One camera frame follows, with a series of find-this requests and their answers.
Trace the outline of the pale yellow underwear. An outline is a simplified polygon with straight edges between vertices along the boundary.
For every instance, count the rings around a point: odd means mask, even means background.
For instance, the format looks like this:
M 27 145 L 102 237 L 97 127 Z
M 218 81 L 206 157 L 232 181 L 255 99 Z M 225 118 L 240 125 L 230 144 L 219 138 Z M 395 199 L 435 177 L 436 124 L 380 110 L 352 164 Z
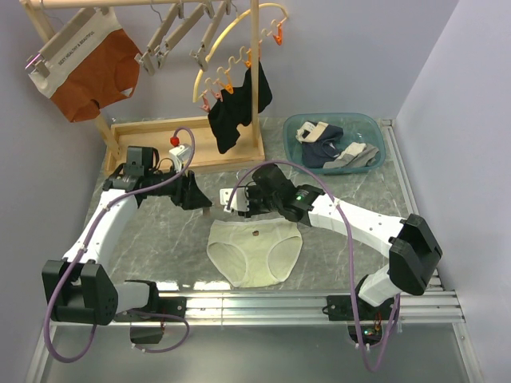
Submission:
M 284 218 L 250 222 L 214 221 L 207 255 L 236 288 L 258 288 L 285 282 L 303 245 L 296 223 Z

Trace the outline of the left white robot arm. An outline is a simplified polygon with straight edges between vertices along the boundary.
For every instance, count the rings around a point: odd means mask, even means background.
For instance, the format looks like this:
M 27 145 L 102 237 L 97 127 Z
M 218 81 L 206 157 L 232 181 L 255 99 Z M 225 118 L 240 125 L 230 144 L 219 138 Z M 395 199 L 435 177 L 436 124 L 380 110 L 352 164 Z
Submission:
M 185 167 L 191 154 L 188 144 L 172 148 L 170 168 L 164 172 L 157 167 L 155 148 L 129 147 L 126 161 L 103 183 L 100 202 L 79 239 L 60 260 L 43 267 L 51 320 L 105 326 L 125 311 L 133 310 L 144 321 L 160 314 L 156 283 L 133 279 L 114 284 L 106 267 L 144 199 L 168 197 L 185 211 L 212 206 L 194 172 Z

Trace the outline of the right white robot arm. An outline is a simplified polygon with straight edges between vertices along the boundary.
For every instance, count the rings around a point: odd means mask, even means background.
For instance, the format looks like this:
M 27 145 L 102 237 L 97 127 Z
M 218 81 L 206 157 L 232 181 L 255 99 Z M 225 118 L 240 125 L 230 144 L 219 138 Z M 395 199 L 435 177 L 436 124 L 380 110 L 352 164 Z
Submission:
M 358 241 L 387 258 L 384 267 L 363 279 L 352 298 L 358 317 L 371 318 L 396 294 L 426 292 L 442 249 L 422 216 L 402 218 L 367 210 L 334 197 L 324 183 L 296 186 L 277 162 L 263 163 L 247 175 L 251 184 L 220 193 L 226 211 L 247 218 L 278 212 L 291 222 L 345 235 L 349 243 Z

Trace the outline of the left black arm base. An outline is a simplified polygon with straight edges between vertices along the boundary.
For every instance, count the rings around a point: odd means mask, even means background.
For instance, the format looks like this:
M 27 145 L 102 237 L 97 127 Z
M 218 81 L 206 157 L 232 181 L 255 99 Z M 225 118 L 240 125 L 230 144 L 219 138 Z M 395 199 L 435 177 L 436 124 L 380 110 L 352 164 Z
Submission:
M 187 299 L 165 298 L 155 282 L 131 279 L 117 284 L 115 322 L 158 322 L 157 326 L 131 326 L 130 340 L 135 346 L 157 345 L 163 340 L 168 323 L 183 323 Z

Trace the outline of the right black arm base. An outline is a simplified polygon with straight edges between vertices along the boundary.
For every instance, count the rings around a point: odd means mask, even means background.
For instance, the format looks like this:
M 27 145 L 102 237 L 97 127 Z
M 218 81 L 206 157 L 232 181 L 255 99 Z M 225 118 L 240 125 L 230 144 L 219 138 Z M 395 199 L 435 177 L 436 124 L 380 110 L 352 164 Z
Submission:
M 393 331 L 400 314 L 400 305 L 393 313 L 394 299 L 387 299 L 382 305 L 373 307 L 361 299 L 357 299 L 358 316 L 361 322 L 362 339 L 366 345 L 373 347 L 383 340 L 383 322 L 390 323 L 390 331 Z M 328 295 L 327 304 L 322 308 L 323 314 L 328 316 L 330 322 L 353 322 L 354 315 L 351 305 L 351 297 L 348 295 Z

